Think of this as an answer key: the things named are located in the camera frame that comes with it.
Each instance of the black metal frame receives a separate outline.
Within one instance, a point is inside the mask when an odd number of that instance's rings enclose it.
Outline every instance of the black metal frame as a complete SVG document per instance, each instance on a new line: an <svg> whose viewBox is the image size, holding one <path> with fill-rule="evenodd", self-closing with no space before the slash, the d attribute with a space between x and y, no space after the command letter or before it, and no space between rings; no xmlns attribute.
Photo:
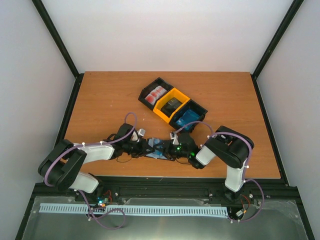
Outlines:
<svg viewBox="0 0 320 240"><path fill-rule="evenodd" d="M261 60L259 61L252 77L252 83L260 104L261 112L263 115L264 123L267 128L269 139L275 155L275 159L280 172L280 179L259 179L258 182L263 188L264 195L270 196L271 199L278 200L295 200L302 218L304 228L309 239L315 239L312 229L310 227L304 206L302 204L299 191L296 187L289 186L286 172L279 154L279 150L275 141L275 137L268 119L268 115L261 97L257 79L266 65L271 54L275 50L277 44L300 8L304 0L293 0L290 8L284 16L281 24L275 32L270 44L265 50ZM67 65L69 66L72 74L75 77L72 93L65 110L62 124L56 139L56 143L65 137L68 124L72 115L73 108L76 103L77 95L84 77L84 74L79 74L74 62L72 61L57 29L55 28L45 6L41 0L32 0L34 6L39 12L43 22L48 28L52 38L58 46L61 54L63 55ZM121 202L122 198L208 198L210 203L221 204L226 207L241 206L239 202L230 203L219 195L209 197L209 193L218 194L225 179L223 178L158 178L158 177L100 177L100 179L107 183L113 189L118 191L118 199ZM250 191L254 196L261 196L261 193L254 183L246 183L244 191ZM67 190L66 192L57 192L54 188L46 187L43 183L36 183L32 192L28 207L20 225L20 229L16 236L16 240L23 237L25 227L30 215L30 210L34 203L36 196L75 196L74 191Z"/></svg>

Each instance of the wooden table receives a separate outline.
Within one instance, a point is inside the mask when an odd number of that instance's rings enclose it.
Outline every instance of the wooden table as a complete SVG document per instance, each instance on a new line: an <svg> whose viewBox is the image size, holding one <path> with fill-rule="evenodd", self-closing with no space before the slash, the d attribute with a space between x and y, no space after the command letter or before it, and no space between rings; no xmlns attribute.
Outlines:
<svg viewBox="0 0 320 240"><path fill-rule="evenodd" d="M126 113L135 112L136 128L146 130L145 138L168 139L173 128L138 101L141 90L157 77L207 109L205 122L213 130L224 125L253 140L255 147L247 178L280 178L249 72L86 72L65 138L75 143L99 142L118 131ZM209 133L207 126L199 124L191 135L200 145ZM124 154L118 161L129 159ZM226 177L226 165L218 158L204 169L148 157L121 162L95 161L81 170L101 176Z"/></svg>

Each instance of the white panel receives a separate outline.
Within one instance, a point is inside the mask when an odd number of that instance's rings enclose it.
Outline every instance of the white panel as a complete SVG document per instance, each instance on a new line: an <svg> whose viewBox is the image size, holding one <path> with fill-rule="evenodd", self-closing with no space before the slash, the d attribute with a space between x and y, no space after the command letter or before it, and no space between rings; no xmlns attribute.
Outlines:
<svg viewBox="0 0 320 240"><path fill-rule="evenodd" d="M112 209L121 209L126 216L144 217L215 217L228 216L225 206L148 206L148 205L108 205L104 209L93 210L96 214L104 214ZM41 203L39 213L48 214L87 214L86 204ZM110 215L123 215L119 210L110 212Z"/></svg>
<svg viewBox="0 0 320 240"><path fill-rule="evenodd" d="M0 1L0 239L15 239L74 78L31 0Z"/></svg>
<svg viewBox="0 0 320 240"><path fill-rule="evenodd" d="M81 72L253 72L292 0L43 2Z"/></svg>
<svg viewBox="0 0 320 240"><path fill-rule="evenodd" d="M284 168L320 239L320 1L304 1L258 84Z"/></svg>

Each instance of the blue cloth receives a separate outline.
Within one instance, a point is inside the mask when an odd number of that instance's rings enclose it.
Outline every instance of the blue cloth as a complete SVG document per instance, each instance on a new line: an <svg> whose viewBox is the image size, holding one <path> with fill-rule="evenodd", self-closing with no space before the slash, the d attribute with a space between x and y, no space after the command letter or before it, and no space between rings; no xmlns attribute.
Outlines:
<svg viewBox="0 0 320 240"><path fill-rule="evenodd" d="M199 115L196 114L191 109L188 109L185 111L185 113L176 121L176 124L178 124L180 127L183 127L184 125L191 123L193 121L197 121L199 119ZM184 129L189 130L193 124L190 124L189 126L186 126Z"/></svg>

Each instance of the gray floor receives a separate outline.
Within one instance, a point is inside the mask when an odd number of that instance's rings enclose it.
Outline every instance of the gray floor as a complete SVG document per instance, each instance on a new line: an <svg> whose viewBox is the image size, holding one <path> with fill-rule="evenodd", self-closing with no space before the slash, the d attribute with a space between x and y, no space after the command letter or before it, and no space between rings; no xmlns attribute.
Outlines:
<svg viewBox="0 0 320 240"><path fill-rule="evenodd" d="M259 216L244 223L231 224L227 219L213 217L128 216L125 226L118 230L106 230L96 222L88 221L84 214L36 213L40 202L38 200L32 210L34 214L31 213L25 230L25 240L307 239L293 202L270 201ZM114 227L121 224L122 216L107 216L101 222Z"/></svg>

